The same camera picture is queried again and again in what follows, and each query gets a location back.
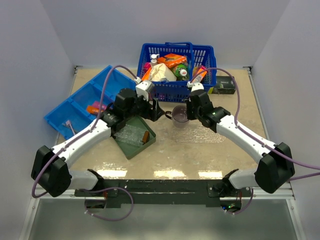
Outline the clear glass tray wooden handles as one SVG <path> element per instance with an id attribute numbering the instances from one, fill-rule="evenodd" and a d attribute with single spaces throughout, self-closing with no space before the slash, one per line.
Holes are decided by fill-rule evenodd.
<path id="1" fill-rule="evenodd" d="M 226 137 L 197 123 L 189 123 L 184 128 L 172 126 L 169 129 L 162 129 L 159 132 L 161 141 L 170 139 L 176 143 L 219 144 L 226 140 Z"/>

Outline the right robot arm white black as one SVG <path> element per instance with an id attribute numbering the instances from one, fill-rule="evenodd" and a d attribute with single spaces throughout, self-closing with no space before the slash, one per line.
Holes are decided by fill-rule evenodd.
<path id="1" fill-rule="evenodd" d="M 191 92 L 185 103 L 189 120 L 198 120 L 204 127 L 231 140 L 257 163 L 257 168 L 234 169 L 225 175 L 214 187 L 221 195 L 233 197 L 246 187 L 259 187 L 273 194 L 295 175 L 294 164 L 290 161 L 291 149 L 287 144 L 275 144 L 235 122 L 229 111 L 213 106 L 204 90 Z"/>

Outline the purple translucent cup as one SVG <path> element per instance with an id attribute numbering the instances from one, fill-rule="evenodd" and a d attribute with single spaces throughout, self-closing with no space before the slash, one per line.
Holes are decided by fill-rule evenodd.
<path id="1" fill-rule="evenodd" d="M 185 105 L 177 105 L 171 111 L 166 111 L 165 116 L 170 119 L 176 128 L 185 128 L 189 119 L 187 116 L 187 107 Z"/>

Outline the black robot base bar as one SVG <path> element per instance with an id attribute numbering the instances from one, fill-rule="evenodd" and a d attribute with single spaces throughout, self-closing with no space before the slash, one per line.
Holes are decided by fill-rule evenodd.
<path id="1" fill-rule="evenodd" d="M 76 190 L 76 197 L 99 198 L 107 208 L 124 204 L 136 205 L 205 205 L 240 209 L 241 197 L 250 197 L 251 191 L 224 190 L 221 179 L 108 179 L 99 181 L 93 190 Z"/>

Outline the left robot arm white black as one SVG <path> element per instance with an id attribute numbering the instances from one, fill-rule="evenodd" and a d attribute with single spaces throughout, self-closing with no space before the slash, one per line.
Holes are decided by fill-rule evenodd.
<path id="1" fill-rule="evenodd" d="M 35 191 L 40 185 L 52 197 L 66 190 L 86 190 L 99 196 L 104 190 L 104 178 L 92 169 L 71 171 L 70 167 L 90 148 L 124 128 L 131 118 L 140 116 L 155 122 L 164 114 L 158 99 L 149 102 L 135 90 L 122 89 L 115 101 L 82 131 L 59 145 L 51 148 L 44 145 L 37 150 L 31 171 L 34 180 L 31 195 L 38 198 Z"/>

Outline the orange toothpaste tube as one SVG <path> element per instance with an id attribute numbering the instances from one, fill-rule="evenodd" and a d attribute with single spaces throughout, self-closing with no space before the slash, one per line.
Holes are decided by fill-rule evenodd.
<path id="1" fill-rule="evenodd" d="M 86 111 L 92 115 L 98 115 L 101 112 L 98 108 L 91 105 L 87 106 Z"/>

